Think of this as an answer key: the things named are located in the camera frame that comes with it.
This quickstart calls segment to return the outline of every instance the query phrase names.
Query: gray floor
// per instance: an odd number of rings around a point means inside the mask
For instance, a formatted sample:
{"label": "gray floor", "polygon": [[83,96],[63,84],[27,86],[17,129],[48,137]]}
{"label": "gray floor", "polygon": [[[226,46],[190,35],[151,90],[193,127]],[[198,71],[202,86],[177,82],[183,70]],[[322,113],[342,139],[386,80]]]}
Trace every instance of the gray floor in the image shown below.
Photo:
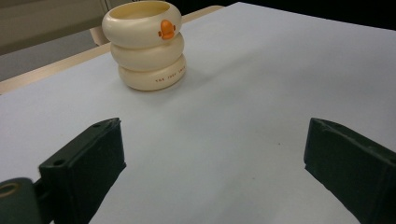
{"label": "gray floor", "polygon": [[95,48],[90,31],[0,55],[0,81]]}

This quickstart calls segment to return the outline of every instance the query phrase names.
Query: white table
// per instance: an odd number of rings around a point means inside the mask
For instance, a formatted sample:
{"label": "white table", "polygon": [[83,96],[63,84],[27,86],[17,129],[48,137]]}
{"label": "white table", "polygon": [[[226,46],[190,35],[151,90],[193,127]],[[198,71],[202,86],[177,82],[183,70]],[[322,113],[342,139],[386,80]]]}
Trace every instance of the white table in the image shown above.
{"label": "white table", "polygon": [[310,118],[396,148],[396,33],[234,4],[184,24],[188,71],[134,91],[110,53],[0,96],[0,181],[120,118],[127,168],[92,223],[358,223],[304,169]]}

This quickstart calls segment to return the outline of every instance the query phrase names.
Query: stacked rings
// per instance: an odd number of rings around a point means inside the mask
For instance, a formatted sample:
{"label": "stacked rings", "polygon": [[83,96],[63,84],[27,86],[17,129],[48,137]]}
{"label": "stacked rings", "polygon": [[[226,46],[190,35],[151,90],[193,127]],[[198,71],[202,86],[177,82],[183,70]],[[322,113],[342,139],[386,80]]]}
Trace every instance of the stacked rings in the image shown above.
{"label": "stacked rings", "polygon": [[154,91],[184,75],[181,14],[172,4],[142,1],[115,7],[105,15],[102,27],[128,86]]}

